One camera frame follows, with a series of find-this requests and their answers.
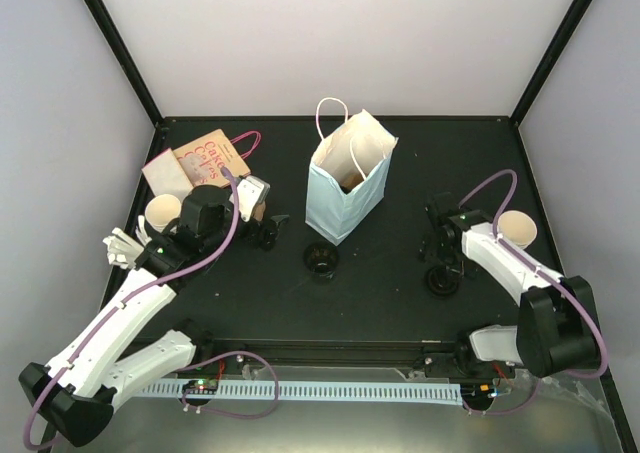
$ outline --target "black table surface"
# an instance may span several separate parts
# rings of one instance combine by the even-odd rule
[[[517,306],[486,273],[464,281],[449,299],[434,297],[423,285],[426,267],[417,253],[428,228],[428,195],[450,191],[462,198],[489,175],[512,168],[519,182],[510,208],[528,213],[538,225],[528,252],[558,266],[519,133],[502,118],[380,120],[399,138],[385,197],[339,245],[340,264],[328,284],[312,281],[302,261],[305,247],[320,239],[305,224],[309,160],[319,141],[313,118],[174,120],[164,147],[179,147],[217,128],[230,139],[259,130],[262,142],[247,163],[271,184],[267,216],[289,214],[291,220],[270,252],[234,242],[151,320],[141,338],[159,338],[184,318],[219,339],[338,343],[448,342],[463,330],[515,324]],[[337,119],[323,120],[326,131],[338,125]],[[252,141],[238,143],[238,151]],[[493,215],[509,181],[497,180],[469,205]]]

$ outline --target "white string handle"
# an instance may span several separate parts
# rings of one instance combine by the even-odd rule
[[[351,140],[349,141],[349,152],[351,153],[351,159],[353,160],[353,163],[356,165],[356,168],[358,169],[358,171],[362,175],[362,179],[366,180],[367,179],[367,175],[364,174],[364,171],[362,171],[362,168],[360,168],[360,165],[356,161],[356,155],[353,154],[353,140],[354,140],[354,138],[355,137],[352,136]]]
[[[320,129],[320,106],[322,106],[322,103],[324,103],[327,100],[337,101],[338,103],[340,103],[344,107],[345,123],[349,119],[349,108],[347,108],[347,105],[344,104],[344,101],[339,100],[338,98],[332,98],[330,96],[328,96],[327,98],[321,99],[320,103],[318,103],[318,106],[316,107],[316,129],[318,130],[318,134],[320,135],[320,141],[324,140],[324,135],[322,134],[322,130]]]

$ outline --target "white wall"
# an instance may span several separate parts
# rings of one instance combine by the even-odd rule
[[[560,255],[594,288],[640,439],[640,3],[594,0],[522,130]]]
[[[571,1],[104,0],[165,115],[510,115]]]
[[[101,240],[126,219],[153,128],[82,0],[0,0],[0,18],[0,451],[16,452],[18,374],[97,311]]]

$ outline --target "paper cup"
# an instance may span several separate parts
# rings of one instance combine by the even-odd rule
[[[538,227],[529,215],[522,211],[505,211],[498,218],[498,230],[512,243],[525,249],[538,236]]]
[[[154,230],[162,232],[174,218],[180,216],[182,205],[173,195],[158,195],[149,202],[144,217]]]

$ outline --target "light blue paper bag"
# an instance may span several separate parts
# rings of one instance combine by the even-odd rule
[[[337,101],[345,109],[345,122],[327,137],[319,123],[325,100]],[[309,164],[306,222],[338,245],[384,197],[398,139],[365,110],[349,118],[347,106],[336,98],[320,101],[316,127],[321,141]],[[350,191],[345,193],[341,185]]]

